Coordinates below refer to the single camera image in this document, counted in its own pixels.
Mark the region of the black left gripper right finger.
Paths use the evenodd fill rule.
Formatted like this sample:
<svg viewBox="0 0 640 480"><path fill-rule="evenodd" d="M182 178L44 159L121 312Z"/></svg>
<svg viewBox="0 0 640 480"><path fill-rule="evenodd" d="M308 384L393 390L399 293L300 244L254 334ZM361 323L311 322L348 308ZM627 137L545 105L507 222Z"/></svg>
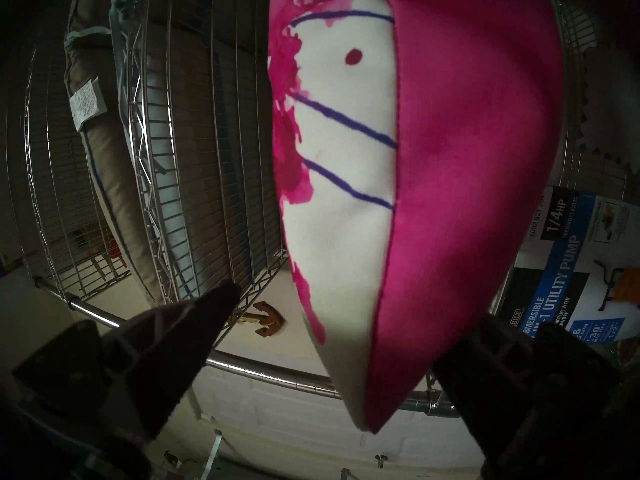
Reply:
<svg viewBox="0 0 640 480"><path fill-rule="evenodd" d="M534 479L597 423L622 374L553 323L531 338L486 313L431 366L484 455L481 479Z"/></svg>

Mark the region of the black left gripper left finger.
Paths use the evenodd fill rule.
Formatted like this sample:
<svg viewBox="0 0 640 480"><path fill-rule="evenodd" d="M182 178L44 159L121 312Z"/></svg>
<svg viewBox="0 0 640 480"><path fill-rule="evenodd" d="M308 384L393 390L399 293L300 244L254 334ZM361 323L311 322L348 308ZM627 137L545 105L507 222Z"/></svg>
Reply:
<svg viewBox="0 0 640 480"><path fill-rule="evenodd" d="M198 299L151 308L101 335L78 321L14 370L23 410L72 440L158 436L239 303L230 280Z"/></svg>

